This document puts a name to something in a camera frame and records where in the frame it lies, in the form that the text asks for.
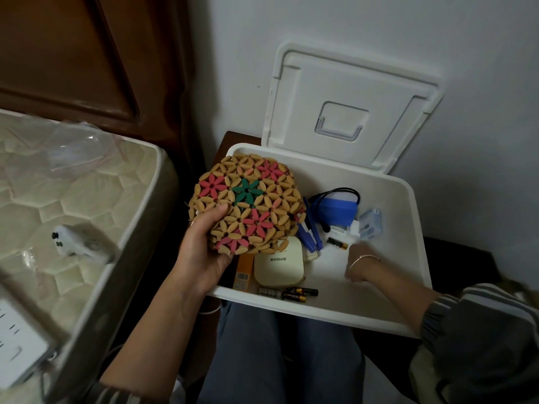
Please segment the blue jeans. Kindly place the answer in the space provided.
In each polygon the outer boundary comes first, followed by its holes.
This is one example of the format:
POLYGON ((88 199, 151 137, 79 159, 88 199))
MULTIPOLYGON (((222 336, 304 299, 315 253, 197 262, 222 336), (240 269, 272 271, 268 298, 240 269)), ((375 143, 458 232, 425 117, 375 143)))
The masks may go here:
MULTIPOLYGON (((351 328, 294 317, 304 404, 362 404, 366 364, 351 328)), ((240 303, 221 306, 216 351, 197 404, 286 404, 287 368, 276 312, 240 303)))

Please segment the person's left forearm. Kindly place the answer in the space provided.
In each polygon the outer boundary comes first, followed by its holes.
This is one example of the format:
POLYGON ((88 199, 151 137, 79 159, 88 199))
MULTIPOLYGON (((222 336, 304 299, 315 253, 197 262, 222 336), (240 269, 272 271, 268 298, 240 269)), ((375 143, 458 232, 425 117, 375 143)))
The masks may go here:
POLYGON ((153 402, 168 402, 199 309, 222 273, 172 272, 100 382, 153 402))

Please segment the person's right hand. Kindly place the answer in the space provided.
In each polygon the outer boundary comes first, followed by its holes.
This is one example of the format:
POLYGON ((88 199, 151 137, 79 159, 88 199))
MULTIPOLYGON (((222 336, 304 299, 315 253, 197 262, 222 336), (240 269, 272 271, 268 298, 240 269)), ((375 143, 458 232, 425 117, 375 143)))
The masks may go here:
POLYGON ((359 266, 364 269, 366 280, 382 264, 381 258, 366 243, 353 244, 348 249, 347 267, 359 266))

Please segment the clear plastic wrap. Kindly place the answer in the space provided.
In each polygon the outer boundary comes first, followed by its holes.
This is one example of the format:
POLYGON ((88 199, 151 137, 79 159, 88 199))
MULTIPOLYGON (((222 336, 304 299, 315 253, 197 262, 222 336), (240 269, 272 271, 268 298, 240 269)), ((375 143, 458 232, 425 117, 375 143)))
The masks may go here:
POLYGON ((4 170, 11 179, 73 178, 120 155, 119 138, 87 122, 23 116, 11 133, 28 152, 14 155, 4 170))

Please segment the white game controller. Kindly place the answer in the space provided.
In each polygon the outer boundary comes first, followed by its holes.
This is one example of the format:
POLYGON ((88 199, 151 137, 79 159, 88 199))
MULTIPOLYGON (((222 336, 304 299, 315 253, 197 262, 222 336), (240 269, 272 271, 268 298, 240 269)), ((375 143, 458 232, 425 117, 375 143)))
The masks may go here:
POLYGON ((82 256, 98 265, 109 265, 116 259, 115 245, 82 226, 60 224, 52 230, 51 239, 61 256, 82 256))

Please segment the white plastic storage box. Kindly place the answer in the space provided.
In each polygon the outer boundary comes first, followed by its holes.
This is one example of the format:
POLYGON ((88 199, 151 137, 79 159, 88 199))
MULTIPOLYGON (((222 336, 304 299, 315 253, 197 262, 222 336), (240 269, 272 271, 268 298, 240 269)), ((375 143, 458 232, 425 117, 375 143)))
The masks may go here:
MULTIPOLYGON (((305 196, 338 187, 349 187, 360 194, 359 211, 381 211, 382 234, 369 241, 374 254, 381 257, 390 276, 403 279, 413 290, 432 288, 428 258, 422 235, 414 190, 401 178, 365 167, 319 158, 290 150, 238 143, 227 155, 268 156, 289 166, 300 192, 305 196)), ((418 338, 393 302, 386 285, 377 280, 353 282, 346 278, 349 251, 326 244, 313 262, 305 264, 301 285, 319 291, 305 303, 263 296, 258 287, 247 292, 217 286, 211 296, 269 311, 321 320, 364 330, 418 338)))

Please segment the cream square device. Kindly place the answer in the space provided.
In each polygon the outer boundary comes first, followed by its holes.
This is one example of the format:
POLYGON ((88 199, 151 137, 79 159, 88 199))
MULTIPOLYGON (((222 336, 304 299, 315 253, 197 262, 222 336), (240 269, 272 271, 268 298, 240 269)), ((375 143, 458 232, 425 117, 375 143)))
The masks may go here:
POLYGON ((288 237, 287 241, 283 251, 255 254, 253 273, 259 285, 278 288, 298 285, 304 280, 302 244, 296 237, 288 237))

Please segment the orange flat box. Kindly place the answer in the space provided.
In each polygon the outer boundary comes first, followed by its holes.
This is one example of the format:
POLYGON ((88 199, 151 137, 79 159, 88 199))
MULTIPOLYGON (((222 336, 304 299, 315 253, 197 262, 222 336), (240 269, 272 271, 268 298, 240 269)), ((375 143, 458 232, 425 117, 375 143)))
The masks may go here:
POLYGON ((239 255, 232 286, 234 290, 248 292, 250 280, 252 278, 253 263, 254 254, 246 252, 239 255))

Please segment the light blue small carton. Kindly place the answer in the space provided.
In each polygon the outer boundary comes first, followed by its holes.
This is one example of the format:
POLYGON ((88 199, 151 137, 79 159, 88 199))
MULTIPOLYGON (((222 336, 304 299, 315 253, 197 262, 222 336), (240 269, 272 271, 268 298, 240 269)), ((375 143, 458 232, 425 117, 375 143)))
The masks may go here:
POLYGON ((382 221, 379 209, 370 209, 358 217, 358 234, 361 240, 372 240, 381 236, 382 221))

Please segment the brown wooden headboard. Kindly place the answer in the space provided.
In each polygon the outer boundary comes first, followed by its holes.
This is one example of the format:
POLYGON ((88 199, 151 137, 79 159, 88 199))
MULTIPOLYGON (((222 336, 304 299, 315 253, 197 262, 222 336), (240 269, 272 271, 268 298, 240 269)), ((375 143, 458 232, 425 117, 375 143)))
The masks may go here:
POLYGON ((187 0, 0 0, 0 109, 198 149, 187 0))

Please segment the white power strip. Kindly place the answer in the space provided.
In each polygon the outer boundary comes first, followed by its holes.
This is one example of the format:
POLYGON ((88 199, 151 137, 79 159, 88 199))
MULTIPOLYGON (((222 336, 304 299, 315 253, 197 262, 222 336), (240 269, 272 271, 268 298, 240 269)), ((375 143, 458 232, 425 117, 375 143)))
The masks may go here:
POLYGON ((27 380, 56 349, 55 339, 0 284, 0 389, 27 380))

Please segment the person's right forearm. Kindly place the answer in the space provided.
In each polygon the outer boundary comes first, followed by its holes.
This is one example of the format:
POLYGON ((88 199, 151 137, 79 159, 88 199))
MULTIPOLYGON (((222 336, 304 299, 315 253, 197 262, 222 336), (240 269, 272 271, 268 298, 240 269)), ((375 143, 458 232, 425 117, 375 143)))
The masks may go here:
POLYGON ((394 305, 417 335, 421 332, 425 312, 441 296, 441 293, 418 284, 383 262, 366 281, 394 305))

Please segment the woven bamboo flower mat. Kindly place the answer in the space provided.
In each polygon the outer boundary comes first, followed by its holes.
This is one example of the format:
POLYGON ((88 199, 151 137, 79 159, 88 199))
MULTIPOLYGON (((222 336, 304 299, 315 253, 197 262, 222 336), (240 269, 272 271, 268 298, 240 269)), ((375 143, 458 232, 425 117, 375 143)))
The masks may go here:
POLYGON ((228 155, 199 177, 188 203, 191 224, 207 210, 228 205, 206 237, 225 255, 282 253, 307 217, 293 171, 254 153, 228 155))

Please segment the blue pen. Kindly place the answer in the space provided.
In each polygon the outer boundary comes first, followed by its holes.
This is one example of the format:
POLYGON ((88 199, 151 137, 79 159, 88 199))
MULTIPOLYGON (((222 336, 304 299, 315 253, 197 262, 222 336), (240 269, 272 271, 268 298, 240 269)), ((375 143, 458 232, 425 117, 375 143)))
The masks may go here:
POLYGON ((298 228, 296 236, 300 239, 306 250, 310 253, 321 251, 323 243, 316 226, 313 212, 311 211, 305 196, 302 197, 302 205, 295 215, 295 221, 298 228))

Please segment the white storage box lid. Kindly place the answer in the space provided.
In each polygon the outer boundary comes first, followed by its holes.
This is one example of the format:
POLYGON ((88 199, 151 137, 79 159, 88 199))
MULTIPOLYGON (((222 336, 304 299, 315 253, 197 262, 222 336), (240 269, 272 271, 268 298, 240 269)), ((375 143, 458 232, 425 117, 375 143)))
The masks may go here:
POLYGON ((287 40, 275 54, 261 143, 386 175, 444 94, 435 68, 287 40))

